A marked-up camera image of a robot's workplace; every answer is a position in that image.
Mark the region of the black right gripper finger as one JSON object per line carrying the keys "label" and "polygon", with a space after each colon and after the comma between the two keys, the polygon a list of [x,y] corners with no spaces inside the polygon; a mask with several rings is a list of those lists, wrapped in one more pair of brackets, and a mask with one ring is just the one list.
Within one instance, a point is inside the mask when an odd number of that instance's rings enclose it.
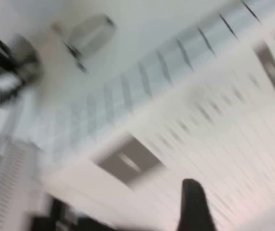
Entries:
{"label": "black right gripper finger", "polygon": [[178,231],[215,231],[212,215],[202,185],[194,179],[184,179]]}

